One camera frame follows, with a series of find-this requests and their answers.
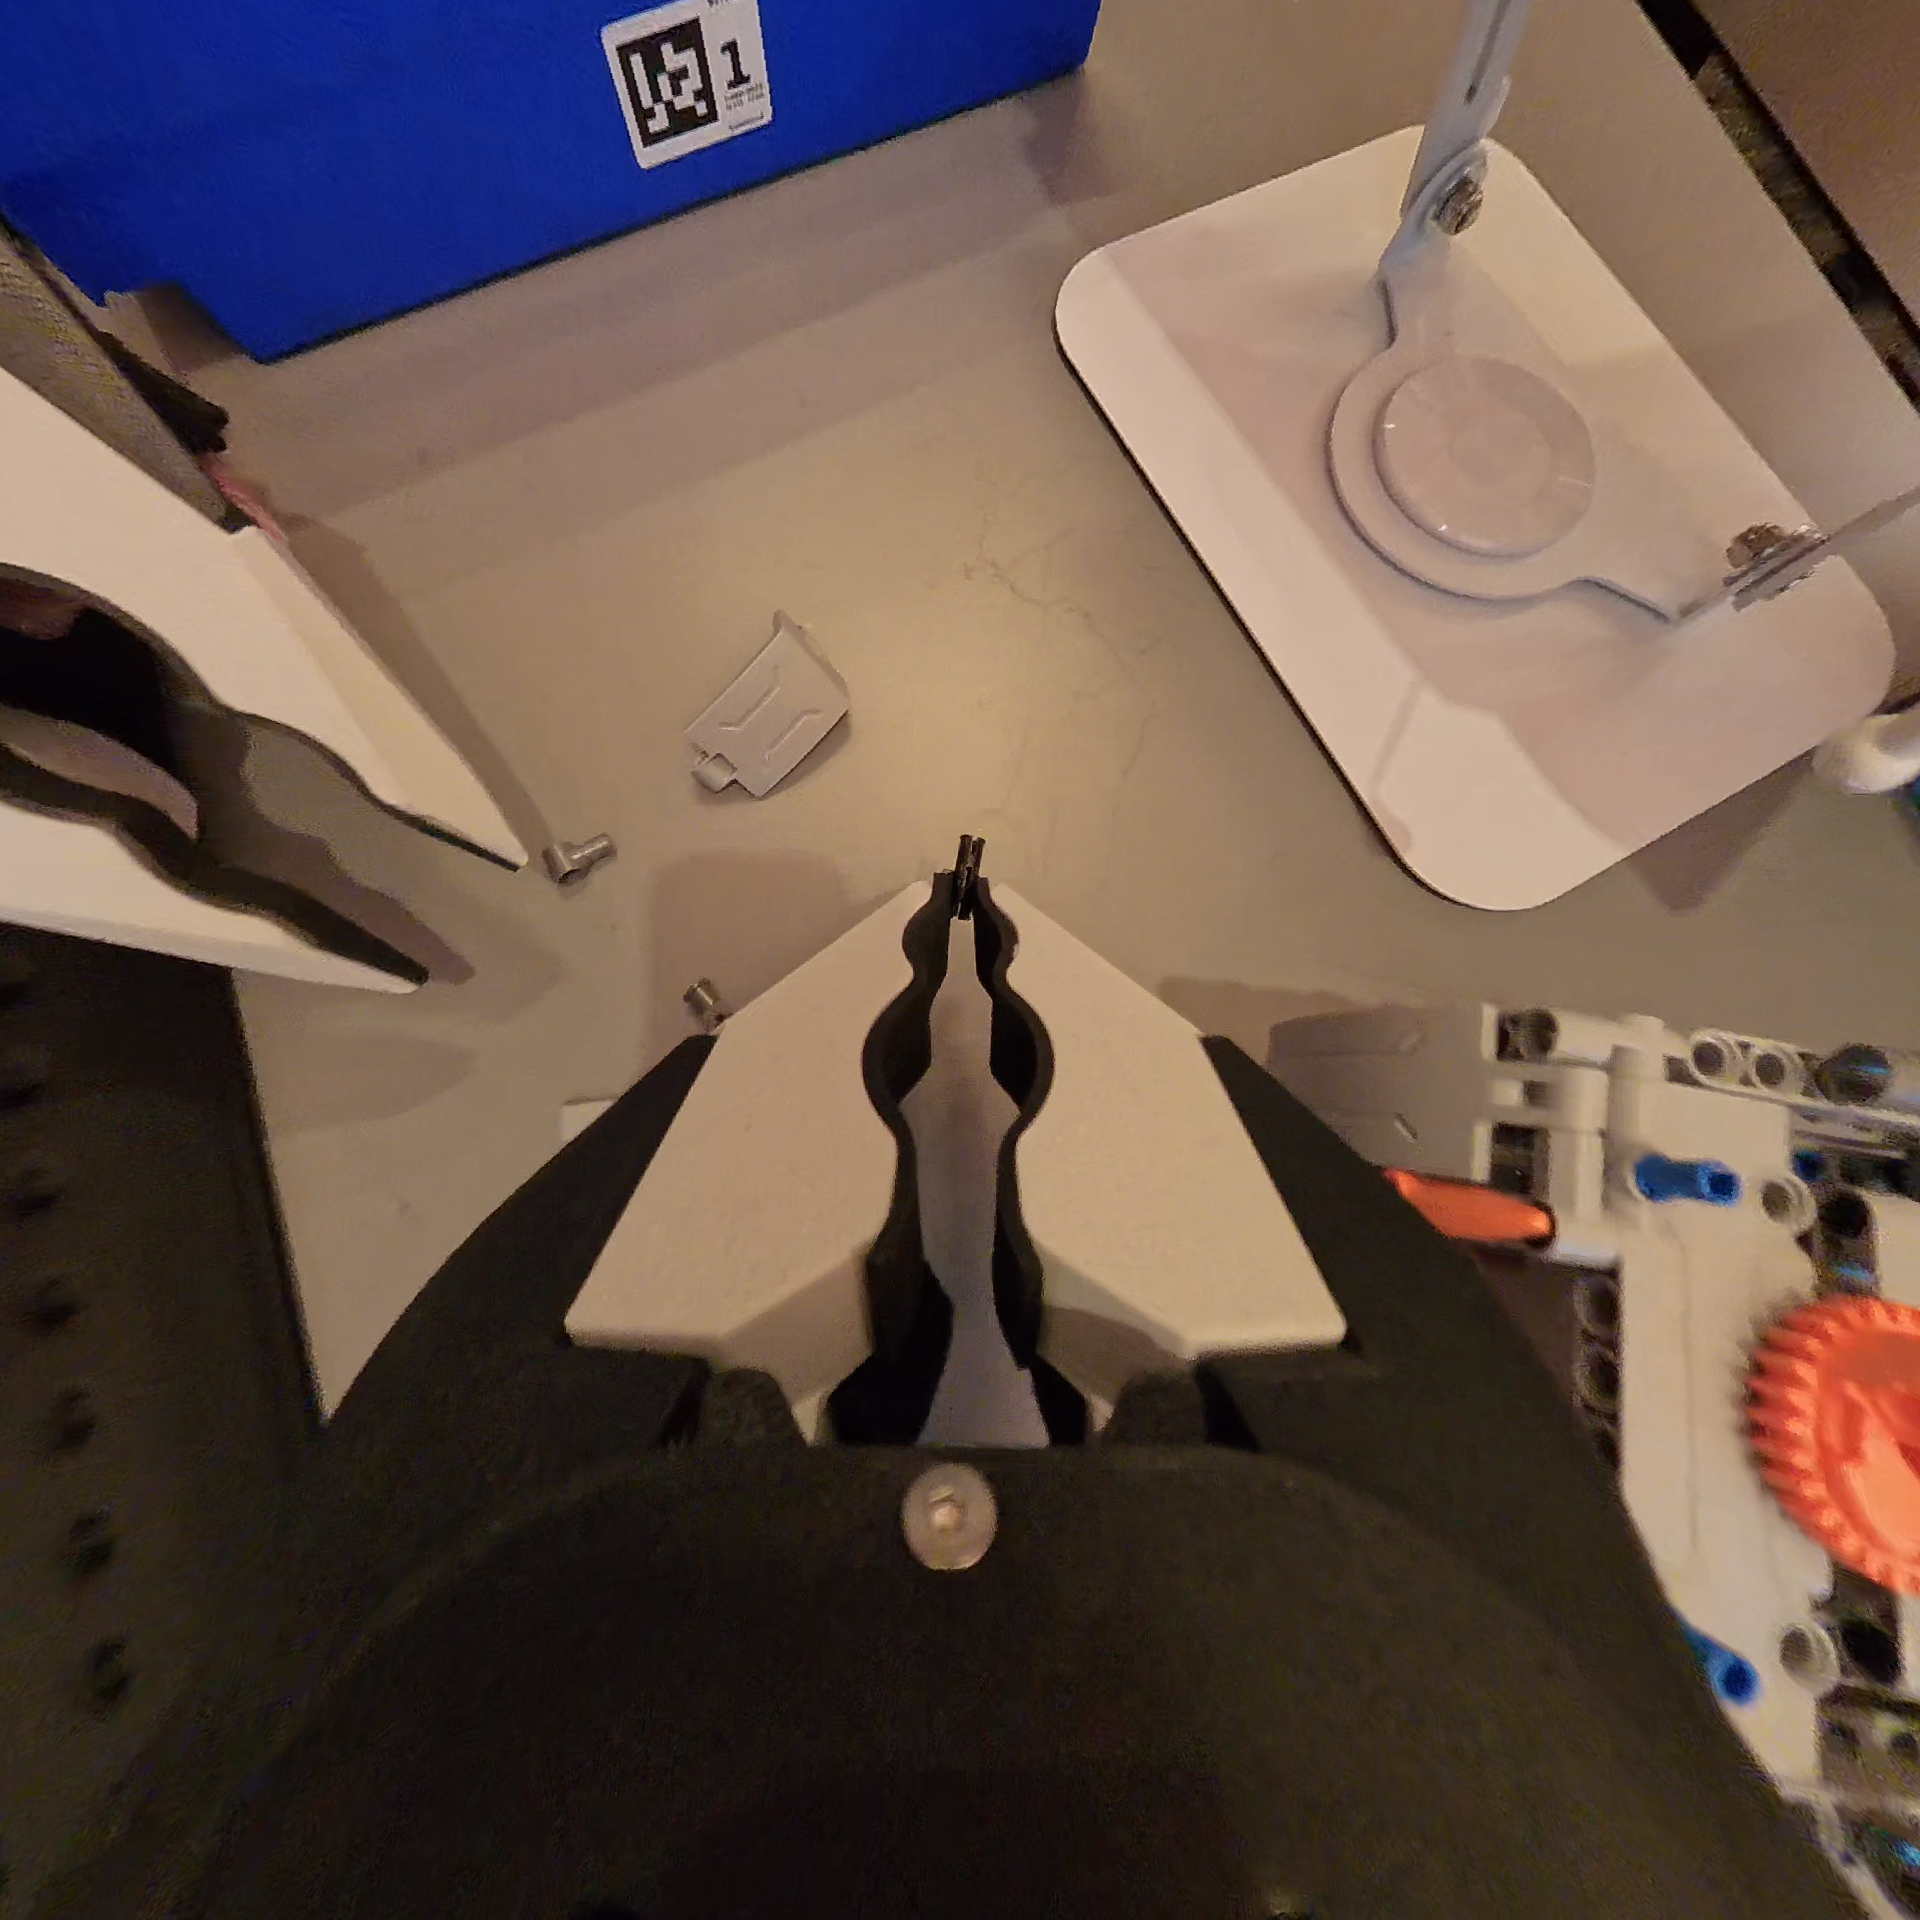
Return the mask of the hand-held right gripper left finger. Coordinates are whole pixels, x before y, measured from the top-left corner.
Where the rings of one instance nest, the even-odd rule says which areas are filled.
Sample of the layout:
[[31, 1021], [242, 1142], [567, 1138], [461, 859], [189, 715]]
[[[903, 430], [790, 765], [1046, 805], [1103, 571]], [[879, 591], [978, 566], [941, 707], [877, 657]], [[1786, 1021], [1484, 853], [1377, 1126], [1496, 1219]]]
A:
[[567, 1310], [580, 1349], [772, 1378], [809, 1442], [914, 1435], [951, 1307], [903, 1099], [952, 886], [914, 879], [727, 1018]]

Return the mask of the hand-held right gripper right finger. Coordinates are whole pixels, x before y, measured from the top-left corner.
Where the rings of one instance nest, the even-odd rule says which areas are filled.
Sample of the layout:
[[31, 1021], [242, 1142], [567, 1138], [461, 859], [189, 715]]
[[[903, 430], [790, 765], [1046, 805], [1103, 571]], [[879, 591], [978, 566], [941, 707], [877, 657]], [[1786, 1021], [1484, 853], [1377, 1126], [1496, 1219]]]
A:
[[1348, 1321], [1206, 1037], [1009, 889], [972, 889], [990, 1070], [992, 1298], [1046, 1438], [1077, 1443], [1141, 1375], [1330, 1353]]

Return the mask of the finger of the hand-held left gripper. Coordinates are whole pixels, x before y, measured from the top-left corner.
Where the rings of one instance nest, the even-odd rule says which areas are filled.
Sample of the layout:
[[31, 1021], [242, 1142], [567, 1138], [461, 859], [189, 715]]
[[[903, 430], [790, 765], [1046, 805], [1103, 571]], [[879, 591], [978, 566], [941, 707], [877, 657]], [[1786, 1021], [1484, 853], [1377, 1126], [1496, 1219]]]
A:
[[5, 922], [366, 991], [413, 991], [433, 936], [272, 792], [252, 723], [162, 715], [162, 757], [5, 705]]
[[277, 538], [221, 527], [12, 371], [2, 394], [6, 576], [96, 602], [221, 705], [304, 735], [398, 817], [526, 865], [478, 771]]

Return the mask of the blue tagged parts bin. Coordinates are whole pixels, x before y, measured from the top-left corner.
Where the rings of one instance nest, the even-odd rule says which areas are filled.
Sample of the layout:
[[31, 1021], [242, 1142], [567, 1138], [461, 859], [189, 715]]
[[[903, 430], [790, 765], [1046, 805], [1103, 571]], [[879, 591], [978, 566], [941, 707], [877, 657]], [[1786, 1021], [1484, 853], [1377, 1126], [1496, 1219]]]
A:
[[5, 221], [277, 360], [1062, 77], [1096, 13], [5, 1]]

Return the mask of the grey orange toy model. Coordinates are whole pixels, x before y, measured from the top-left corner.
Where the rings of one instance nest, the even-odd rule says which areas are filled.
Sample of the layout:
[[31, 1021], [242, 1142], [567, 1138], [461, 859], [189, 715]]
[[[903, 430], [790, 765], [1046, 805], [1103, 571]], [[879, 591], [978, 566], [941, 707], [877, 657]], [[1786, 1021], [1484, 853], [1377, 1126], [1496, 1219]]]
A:
[[1916, 1914], [1916, 1056], [1474, 1000], [1268, 1057], [1564, 1280], [1574, 1415], [1722, 1715], [1862, 1907]]

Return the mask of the black perforated mat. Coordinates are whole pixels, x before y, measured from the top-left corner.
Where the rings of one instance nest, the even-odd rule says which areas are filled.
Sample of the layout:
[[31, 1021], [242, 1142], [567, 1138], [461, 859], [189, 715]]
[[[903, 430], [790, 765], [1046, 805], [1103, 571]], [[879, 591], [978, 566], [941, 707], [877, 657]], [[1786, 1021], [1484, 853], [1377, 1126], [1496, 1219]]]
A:
[[5, 1914], [113, 1824], [318, 1423], [230, 975], [6, 926]]

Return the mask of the small grey curved panel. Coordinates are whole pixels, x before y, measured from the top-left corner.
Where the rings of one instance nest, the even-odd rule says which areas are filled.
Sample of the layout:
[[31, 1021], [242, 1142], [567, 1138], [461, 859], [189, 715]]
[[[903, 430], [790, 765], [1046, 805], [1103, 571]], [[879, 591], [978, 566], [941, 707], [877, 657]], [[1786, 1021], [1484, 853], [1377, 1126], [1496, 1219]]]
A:
[[850, 712], [846, 678], [809, 630], [776, 609], [768, 641], [685, 727], [695, 783], [765, 800]]

